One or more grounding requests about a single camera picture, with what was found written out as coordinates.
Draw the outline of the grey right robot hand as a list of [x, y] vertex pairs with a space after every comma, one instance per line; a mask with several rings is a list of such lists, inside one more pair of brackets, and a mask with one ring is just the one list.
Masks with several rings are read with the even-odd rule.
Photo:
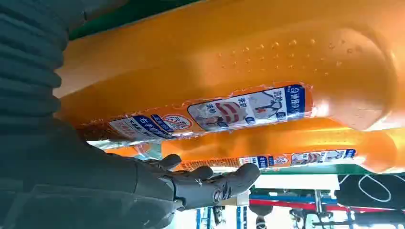
[[170, 172], [161, 162], [115, 156], [64, 124], [0, 127], [3, 229], [162, 229], [178, 210], [211, 207], [259, 177], [245, 164], [225, 175], [209, 167]]

